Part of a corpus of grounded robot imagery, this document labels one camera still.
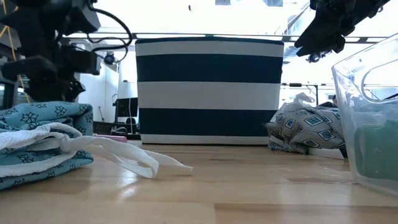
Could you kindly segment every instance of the pink object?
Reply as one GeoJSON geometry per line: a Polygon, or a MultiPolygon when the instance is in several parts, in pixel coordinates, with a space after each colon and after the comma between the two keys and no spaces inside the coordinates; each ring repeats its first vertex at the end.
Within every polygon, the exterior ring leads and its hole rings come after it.
{"type": "Polygon", "coordinates": [[[97,134],[97,135],[95,135],[95,137],[108,138],[108,139],[112,139],[114,141],[127,143],[127,138],[125,136],[106,136],[106,135],[97,134]]]}

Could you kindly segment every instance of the light blue cloth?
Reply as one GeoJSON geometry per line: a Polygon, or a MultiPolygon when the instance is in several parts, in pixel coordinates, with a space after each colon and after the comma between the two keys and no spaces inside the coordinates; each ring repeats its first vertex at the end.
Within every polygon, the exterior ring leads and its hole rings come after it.
{"type": "MultiPolygon", "coordinates": [[[[9,110],[0,111],[0,133],[6,131],[32,130],[40,125],[54,122],[68,124],[79,130],[83,135],[92,136],[93,108],[91,105],[79,103],[46,102],[24,103],[9,110]]],[[[3,165],[44,161],[61,153],[59,148],[35,152],[26,151],[24,148],[0,149],[0,169],[3,165]]],[[[90,153],[78,151],[72,159],[44,172],[18,177],[0,178],[0,190],[36,180],[55,177],[91,162],[93,162],[93,157],[90,153]]]]}

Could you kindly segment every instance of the clear plastic container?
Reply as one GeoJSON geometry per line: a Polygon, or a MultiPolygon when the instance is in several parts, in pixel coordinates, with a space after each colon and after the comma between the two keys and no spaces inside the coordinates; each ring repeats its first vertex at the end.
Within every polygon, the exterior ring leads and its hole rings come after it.
{"type": "Polygon", "coordinates": [[[376,101],[364,89],[369,77],[398,86],[398,34],[340,61],[332,71],[355,181],[398,196],[398,100],[376,101]]]}

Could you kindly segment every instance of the striped fabric bin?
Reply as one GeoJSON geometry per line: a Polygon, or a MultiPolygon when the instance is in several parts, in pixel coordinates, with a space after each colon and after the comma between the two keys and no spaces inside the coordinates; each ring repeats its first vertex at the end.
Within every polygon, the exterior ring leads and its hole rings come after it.
{"type": "Polygon", "coordinates": [[[284,43],[224,37],[136,42],[141,139],[147,144],[268,144],[284,43]]]}

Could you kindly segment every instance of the wooden table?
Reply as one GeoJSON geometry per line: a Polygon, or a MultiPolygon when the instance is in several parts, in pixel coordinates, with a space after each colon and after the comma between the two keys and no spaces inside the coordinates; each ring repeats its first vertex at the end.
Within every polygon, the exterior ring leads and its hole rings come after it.
{"type": "Polygon", "coordinates": [[[346,161],[261,147],[143,146],[194,167],[157,180],[104,159],[0,192],[0,223],[396,223],[398,200],[355,184],[346,161]]]}

